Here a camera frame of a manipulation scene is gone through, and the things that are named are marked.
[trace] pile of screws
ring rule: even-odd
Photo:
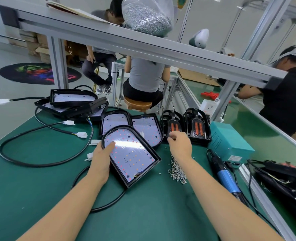
[[[170,174],[170,177],[172,177],[173,180],[180,181],[182,184],[187,183],[186,182],[186,174],[183,172],[181,167],[179,166],[177,160],[173,157],[171,160],[171,169],[168,170],[168,173]]]
[[[171,30],[170,18],[140,3],[129,3],[122,7],[122,14],[130,29],[165,37]]]

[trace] person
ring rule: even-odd
[[[171,154],[186,173],[199,203],[221,240],[284,240],[192,158],[192,145],[186,133],[171,132],[168,142]],[[115,143],[111,142],[102,150],[99,143],[87,175],[18,241],[75,240],[101,187],[108,179],[109,154],[114,147]]]
[[[288,72],[277,89],[245,85],[238,97],[247,99],[262,93],[264,108],[259,114],[292,136],[296,133],[296,46],[285,49],[272,66]]]
[[[124,22],[121,11],[122,1],[123,0],[112,0],[109,9],[95,10],[91,14],[114,24],[122,24]],[[87,60],[85,60],[82,65],[82,73],[87,78],[91,79],[96,85],[99,85],[96,90],[98,95],[101,95],[103,91],[105,91],[105,93],[110,93],[110,87],[112,84],[111,66],[112,63],[117,60],[116,53],[103,48],[91,46],[87,46],[87,50],[88,56]],[[103,63],[108,69],[108,78],[106,80],[94,72],[101,63]]]
[[[159,85],[162,81],[169,82],[170,66],[127,56],[125,72],[130,75],[123,84],[124,96],[135,101],[152,102],[150,108],[162,100]]]

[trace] round rug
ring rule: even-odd
[[[67,68],[68,81],[74,82],[81,78],[81,73]],[[26,84],[54,85],[51,64],[47,63],[18,63],[0,69],[3,78]]]

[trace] black shirt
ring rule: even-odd
[[[260,90],[264,108],[259,114],[288,135],[296,133],[296,67],[288,70],[276,90]]]

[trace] plastic bag of screws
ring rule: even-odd
[[[168,170],[168,173],[170,174],[170,177],[172,177],[173,180],[180,181],[182,184],[187,183],[186,182],[186,174],[183,172],[181,167],[179,166],[177,160],[173,157],[171,160],[171,169]]]
[[[128,28],[165,37],[173,28],[172,0],[124,0],[122,15]]]

